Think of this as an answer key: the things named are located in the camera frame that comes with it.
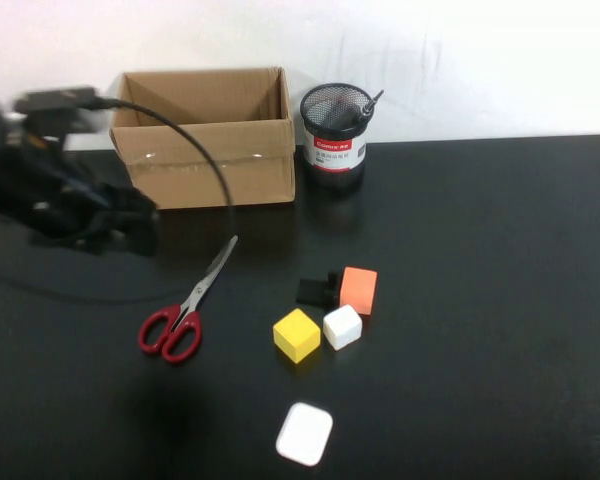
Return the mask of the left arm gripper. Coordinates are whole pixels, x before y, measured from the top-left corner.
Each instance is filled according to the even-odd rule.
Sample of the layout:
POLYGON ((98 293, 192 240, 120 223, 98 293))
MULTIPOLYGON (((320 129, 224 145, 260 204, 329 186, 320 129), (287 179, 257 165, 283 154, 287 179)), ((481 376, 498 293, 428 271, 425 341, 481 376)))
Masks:
POLYGON ((158 233, 153 217, 110 217, 110 209, 154 215, 156 204, 140 190, 110 187, 55 144, 26 145, 24 162, 27 179, 36 188, 30 207, 34 229, 48 245, 156 254, 158 233))

